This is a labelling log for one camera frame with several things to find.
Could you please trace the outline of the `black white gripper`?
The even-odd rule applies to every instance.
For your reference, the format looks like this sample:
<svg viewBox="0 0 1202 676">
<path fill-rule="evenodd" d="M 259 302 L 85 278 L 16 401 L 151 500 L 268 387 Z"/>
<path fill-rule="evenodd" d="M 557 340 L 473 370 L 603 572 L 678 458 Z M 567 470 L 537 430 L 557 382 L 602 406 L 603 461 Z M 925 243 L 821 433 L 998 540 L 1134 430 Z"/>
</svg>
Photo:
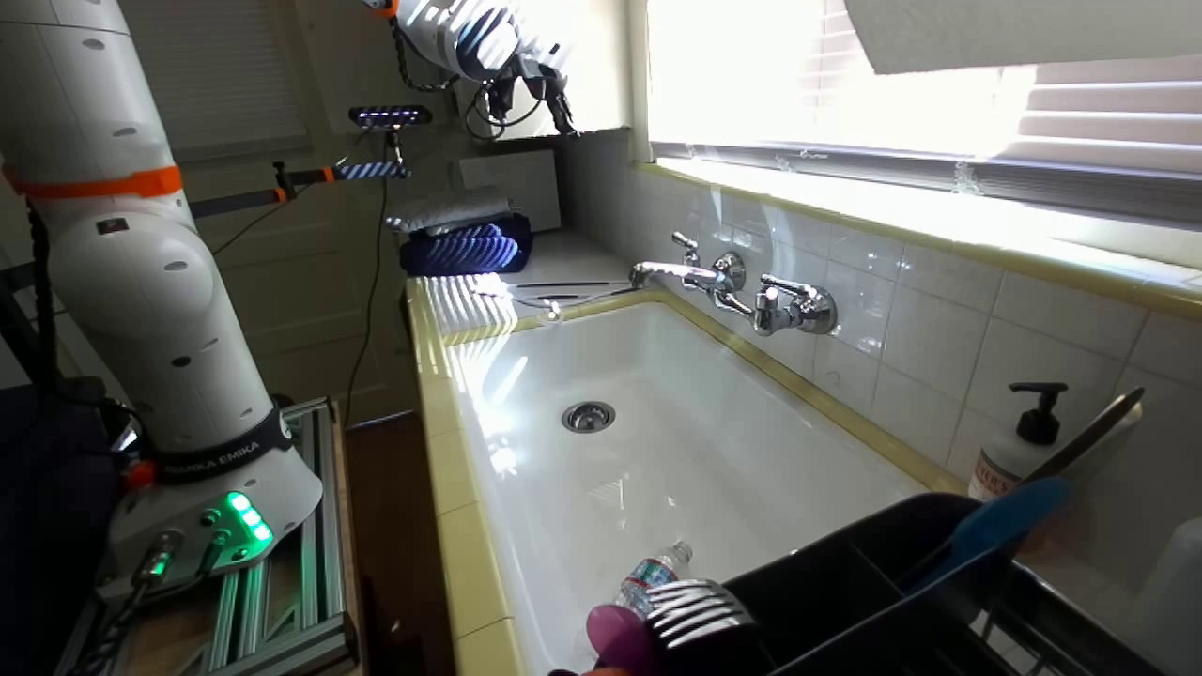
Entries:
<svg viewBox="0 0 1202 676">
<path fill-rule="evenodd" d="M 567 100 L 567 50 L 559 43 L 516 37 L 480 80 L 493 128 L 516 128 L 516 90 L 524 90 L 549 112 L 557 134 L 576 134 Z"/>
</svg>

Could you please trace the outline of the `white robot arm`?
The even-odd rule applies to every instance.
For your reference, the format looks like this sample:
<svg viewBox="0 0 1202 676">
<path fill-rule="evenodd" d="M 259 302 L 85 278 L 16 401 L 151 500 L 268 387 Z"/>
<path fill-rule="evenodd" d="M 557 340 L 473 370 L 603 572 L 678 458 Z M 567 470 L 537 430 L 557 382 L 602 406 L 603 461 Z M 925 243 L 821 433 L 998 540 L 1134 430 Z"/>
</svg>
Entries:
<svg viewBox="0 0 1202 676">
<path fill-rule="evenodd" d="M 0 0 L 0 154 L 48 229 L 48 283 L 147 430 L 157 485 L 110 555 L 202 576 L 268 555 L 321 500 L 202 243 L 120 0 Z"/>
</svg>

